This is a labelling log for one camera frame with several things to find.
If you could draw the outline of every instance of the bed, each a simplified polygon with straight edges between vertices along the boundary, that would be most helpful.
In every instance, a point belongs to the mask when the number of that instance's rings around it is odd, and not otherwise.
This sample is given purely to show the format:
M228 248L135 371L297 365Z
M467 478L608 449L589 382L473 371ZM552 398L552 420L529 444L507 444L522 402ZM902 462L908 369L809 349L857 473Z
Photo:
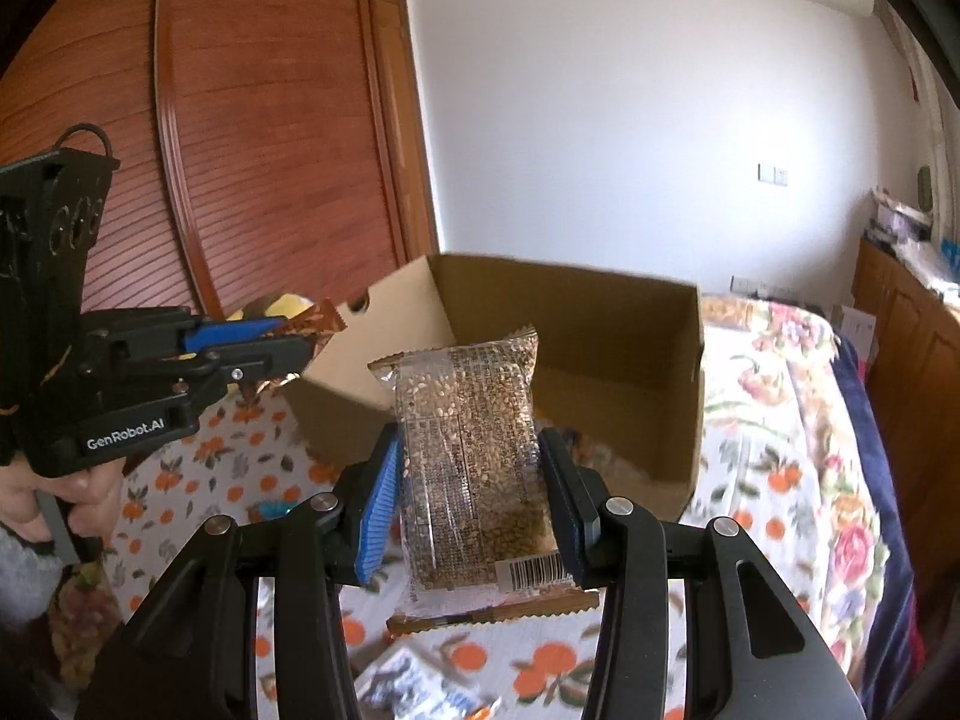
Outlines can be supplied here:
M747 528L822 632L868 717L882 717L914 667L912 579L856 358L814 314L729 296L705 298L703 306L701 473L683 522L703 525L726 514ZM603 470L618 462L589 437L574 431L568 437L581 463ZM296 502L332 487L335 478L335 469L305 445L282 394L252 407L228 398L205 415L200 434L164 447L128 477L104 574L68 584L58 605L108 584L129 617L211 514L245 522L262 500ZM254 646L260 717L269 718L277 715L277 687L264 590ZM404 590L395 531L371 584L346 587L341 596L357 669L388 645L384 624ZM683 603L683 586L675 583L668 601L669 720L683 717ZM503 717L575 718L586 699L601 614L447 628L415 639L503 696ZM69 637L57 628L55 638Z

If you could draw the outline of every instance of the open cardboard box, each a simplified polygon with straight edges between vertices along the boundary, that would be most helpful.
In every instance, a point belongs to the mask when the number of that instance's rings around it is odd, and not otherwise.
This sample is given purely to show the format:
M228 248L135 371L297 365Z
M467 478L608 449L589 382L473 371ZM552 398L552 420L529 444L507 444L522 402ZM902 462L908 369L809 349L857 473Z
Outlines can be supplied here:
M403 351L539 333L536 414L641 469L608 479L661 519L688 504L700 467L704 347L697 288L645 276L493 257L435 255L374 284L347 329L286 388L311 448L346 466L367 459L392 394L368 363Z

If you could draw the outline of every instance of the grey sleeve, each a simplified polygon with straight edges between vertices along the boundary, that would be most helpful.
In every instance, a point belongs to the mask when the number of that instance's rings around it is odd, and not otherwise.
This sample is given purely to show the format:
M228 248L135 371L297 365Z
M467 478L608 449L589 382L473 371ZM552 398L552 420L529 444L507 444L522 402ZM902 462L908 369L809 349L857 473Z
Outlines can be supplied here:
M19 630L46 613L64 564L37 555L0 527L0 626Z

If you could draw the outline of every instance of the metal screw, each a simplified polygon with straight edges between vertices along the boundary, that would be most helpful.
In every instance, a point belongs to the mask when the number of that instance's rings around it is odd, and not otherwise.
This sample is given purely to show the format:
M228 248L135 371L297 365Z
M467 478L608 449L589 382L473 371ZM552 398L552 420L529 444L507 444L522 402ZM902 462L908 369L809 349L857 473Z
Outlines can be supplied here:
M229 531L230 525L232 524L233 520L227 517L227 514L214 514L213 517L210 517L210 519L203 524L203 529L207 531L210 536L222 536Z
M713 522L713 529L721 536L736 536L740 532L740 526L736 521L729 517L719 517Z
M627 517L634 513L634 504L627 498L611 498L607 501L607 511L618 517Z
M333 493L318 493L310 499L310 508L314 512L332 512L339 502Z

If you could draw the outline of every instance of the wall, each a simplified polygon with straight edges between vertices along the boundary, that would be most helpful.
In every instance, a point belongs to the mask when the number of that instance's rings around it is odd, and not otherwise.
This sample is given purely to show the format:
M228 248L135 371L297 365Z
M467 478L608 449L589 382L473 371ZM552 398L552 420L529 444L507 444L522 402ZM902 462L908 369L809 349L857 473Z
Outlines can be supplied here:
M418 18L418 4L415 0L406 0L407 1L407 16L410 18L410 42L413 44L414 50L414 64L416 65L416 88L419 91L419 98L421 99L421 104L423 100L426 100L426 90L424 89L424 77L422 76L421 68L424 62L422 61L422 52L421 52L421 41L419 40L419 18ZM446 248L445 235L443 234L443 210L438 204L438 187L436 180L436 172L433 169L435 164L432 139L430 138L430 124L426 116L424 116L424 144L426 145L426 161L427 167L430 169L430 191L433 194L433 213L434 218L437 220L437 241L440 245L440 250L443 251Z
M915 193L906 63L801 0L412 0L450 250L733 274L834 302L882 183ZM790 172L757 182L757 164Z

